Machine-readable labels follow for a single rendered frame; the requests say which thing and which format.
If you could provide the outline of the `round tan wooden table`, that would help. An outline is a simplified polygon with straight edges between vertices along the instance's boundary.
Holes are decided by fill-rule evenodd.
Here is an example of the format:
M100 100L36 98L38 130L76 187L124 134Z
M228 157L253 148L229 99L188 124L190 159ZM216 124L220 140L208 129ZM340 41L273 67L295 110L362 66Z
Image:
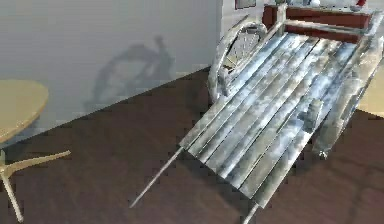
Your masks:
M49 91L43 84L33 80L0 80L0 144L8 141L32 124L42 113L49 98ZM20 206L10 183L10 177L17 171L68 156L70 151L6 163L6 153L0 149L0 180L13 206L16 219L24 221Z

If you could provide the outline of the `dark red wooden cabinet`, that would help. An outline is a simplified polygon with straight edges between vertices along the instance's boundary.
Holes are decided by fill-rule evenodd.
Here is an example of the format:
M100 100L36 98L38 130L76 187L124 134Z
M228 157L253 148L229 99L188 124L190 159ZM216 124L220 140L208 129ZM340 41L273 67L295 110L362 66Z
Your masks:
M299 6L289 6L286 11L286 16L291 20L360 29L367 28L372 17L370 13L342 12L340 10ZM285 31L349 43L357 43L361 38L360 34L343 34L331 31L321 31L315 28L302 28L289 25L286 26Z

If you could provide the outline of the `dark framed wall picture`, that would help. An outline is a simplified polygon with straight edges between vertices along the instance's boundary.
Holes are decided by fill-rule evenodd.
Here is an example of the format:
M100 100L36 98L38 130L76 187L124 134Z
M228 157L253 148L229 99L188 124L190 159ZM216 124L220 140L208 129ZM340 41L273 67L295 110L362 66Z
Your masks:
M256 6L257 0L235 0L235 9L245 9Z

